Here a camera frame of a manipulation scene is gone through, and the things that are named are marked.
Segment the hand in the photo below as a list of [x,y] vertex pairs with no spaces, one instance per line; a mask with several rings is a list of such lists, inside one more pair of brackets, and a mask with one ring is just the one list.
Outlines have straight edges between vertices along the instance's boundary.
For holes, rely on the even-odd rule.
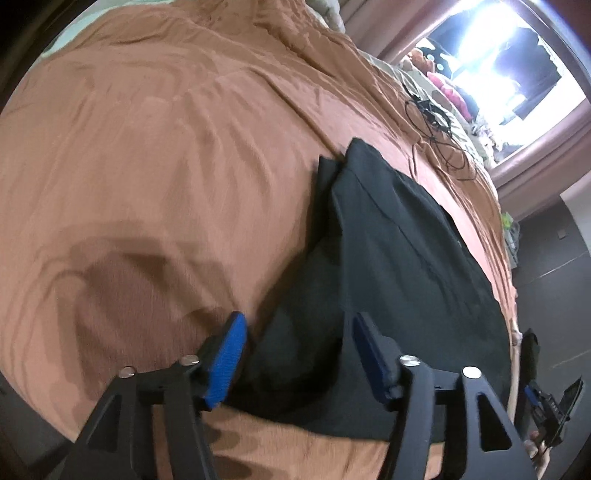
[[525,449],[534,462],[535,474],[538,477],[538,480],[542,478],[546,472],[546,469],[548,468],[548,464],[550,463],[550,450],[552,449],[552,447],[546,448],[546,445],[543,441],[538,447],[535,444],[535,440],[539,436],[540,432],[536,430],[531,432],[530,439],[524,442]]

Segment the pink object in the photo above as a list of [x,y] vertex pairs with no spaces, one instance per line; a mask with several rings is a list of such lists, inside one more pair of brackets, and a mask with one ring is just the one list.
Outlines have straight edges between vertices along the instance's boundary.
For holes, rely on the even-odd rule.
[[464,117],[466,121],[472,121],[472,115],[470,115],[470,112],[468,111],[466,102],[446,77],[439,73],[431,72],[427,72],[427,77],[429,80],[431,80],[431,82],[433,82],[433,85],[440,89],[443,92],[443,95],[445,95],[446,98],[460,111],[462,117]]

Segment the stuffed toy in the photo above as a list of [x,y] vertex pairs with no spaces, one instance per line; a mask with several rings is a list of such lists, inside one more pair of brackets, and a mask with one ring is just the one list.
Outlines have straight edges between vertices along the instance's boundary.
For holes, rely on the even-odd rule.
[[435,64],[432,60],[423,57],[423,52],[420,49],[413,48],[409,52],[408,58],[423,75],[427,76],[427,72],[435,72]]

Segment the green object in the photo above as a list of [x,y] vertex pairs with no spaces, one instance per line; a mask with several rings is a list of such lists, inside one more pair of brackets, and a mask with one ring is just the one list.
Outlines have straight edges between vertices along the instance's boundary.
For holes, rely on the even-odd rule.
[[503,221],[503,228],[505,230],[509,230],[511,228],[511,225],[513,225],[513,217],[509,215],[509,213],[504,212],[501,215],[501,219]]

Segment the wrinkled fabric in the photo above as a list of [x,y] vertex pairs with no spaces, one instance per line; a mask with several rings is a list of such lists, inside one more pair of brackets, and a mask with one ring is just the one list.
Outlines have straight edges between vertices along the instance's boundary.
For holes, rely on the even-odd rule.
[[[310,247],[230,405],[316,433],[388,440],[394,414],[375,400],[353,343],[358,312],[432,368],[478,367],[507,404],[509,336],[490,282],[445,210],[359,138],[345,162],[320,159]],[[432,442],[444,425],[437,407]]]

